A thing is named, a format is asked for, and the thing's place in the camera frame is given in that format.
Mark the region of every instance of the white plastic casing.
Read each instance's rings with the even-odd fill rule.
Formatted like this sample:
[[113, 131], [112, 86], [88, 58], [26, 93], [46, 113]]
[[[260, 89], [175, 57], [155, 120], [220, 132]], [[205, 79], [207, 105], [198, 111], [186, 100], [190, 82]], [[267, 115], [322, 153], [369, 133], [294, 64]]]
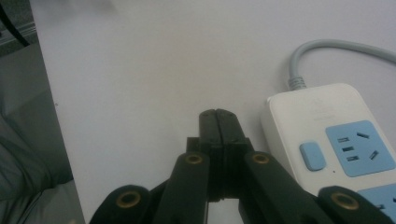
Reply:
[[[306, 191], [318, 195], [329, 186], [352, 190], [368, 189], [396, 183], [396, 169], [349, 177], [326, 135], [326, 128], [355, 121], [370, 120], [391, 157], [396, 153], [376, 123], [359, 93], [347, 84], [289, 91], [270, 97], [262, 113], [262, 127], [271, 154]], [[326, 167], [308, 170], [300, 152], [300, 145], [317, 142], [326, 160]]]

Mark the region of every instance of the cable strain relief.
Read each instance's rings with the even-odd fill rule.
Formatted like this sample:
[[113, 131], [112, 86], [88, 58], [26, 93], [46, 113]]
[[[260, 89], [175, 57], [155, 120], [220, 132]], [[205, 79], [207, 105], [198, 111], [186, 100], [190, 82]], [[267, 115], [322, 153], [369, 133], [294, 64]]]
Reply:
[[289, 79], [289, 88], [291, 91], [297, 91], [306, 89], [306, 85], [302, 77], [291, 77]]

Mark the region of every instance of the white table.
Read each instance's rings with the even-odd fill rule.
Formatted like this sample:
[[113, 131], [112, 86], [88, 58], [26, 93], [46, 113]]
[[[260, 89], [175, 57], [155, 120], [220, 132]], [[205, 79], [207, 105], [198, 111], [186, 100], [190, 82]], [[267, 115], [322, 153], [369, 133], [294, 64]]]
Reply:
[[[148, 189], [172, 172], [198, 115], [234, 112], [266, 150], [262, 103], [286, 91], [288, 59], [306, 41], [338, 38], [396, 51], [396, 2], [32, 0], [64, 142], [88, 222], [113, 189]], [[396, 66], [339, 49], [308, 52], [309, 86], [357, 88], [396, 147]], [[237, 200], [209, 223], [240, 224]]]

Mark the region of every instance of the gray cable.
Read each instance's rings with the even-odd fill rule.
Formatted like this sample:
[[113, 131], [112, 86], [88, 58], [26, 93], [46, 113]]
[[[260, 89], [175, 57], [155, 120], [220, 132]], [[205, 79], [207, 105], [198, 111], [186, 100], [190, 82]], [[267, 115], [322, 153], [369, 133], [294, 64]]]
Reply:
[[303, 55], [304, 53], [306, 53], [311, 49], [316, 49], [316, 48], [349, 49], [396, 63], [396, 53], [386, 49], [380, 49], [369, 45], [364, 45], [364, 44], [359, 44], [344, 40], [335, 40], [335, 39], [320, 39], [320, 40], [309, 41], [301, 45], [299, 48], [297, 48], [297, 50], [295, 50], [291, 55], [290, 64], [289, 64], [289, 72], [290, 72], [289, 87], [292, 91], [297, 91], [306, 88], [303, 78], [298, 75], [297, 65], [301, 55]]

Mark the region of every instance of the dark object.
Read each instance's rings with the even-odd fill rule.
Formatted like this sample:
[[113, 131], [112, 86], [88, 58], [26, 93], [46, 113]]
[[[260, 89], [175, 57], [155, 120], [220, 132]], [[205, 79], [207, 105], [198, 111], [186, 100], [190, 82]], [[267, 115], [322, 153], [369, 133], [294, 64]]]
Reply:
[[6, 12], [3, 10], [2, 5], [0, 4], [0, 19], [1, 22], [6, 26], [6, 28], [9, 30], [9, 32], [18, 40], [20, 43], [24, 46], [27, 47], [29, 46], [29, 43], [26, 41], [25, 38], [21, 35], [21, 33], [15, 28], [15, 26], [12, 24], [12, 22], [9, 20]]
[[[91, 224], [203, 224], [207, 203], [238, 198], [246, 224], [392, 223], [359, 194], [340, 187], [305, 192], [274, 157], [254, 151], [236, 115], [207, 110], [200, 137], [188, 138], [166, 182], [148, 192], [126, 186], [113, 191]], [[139, 201], [128, 192], [140, 194]]]

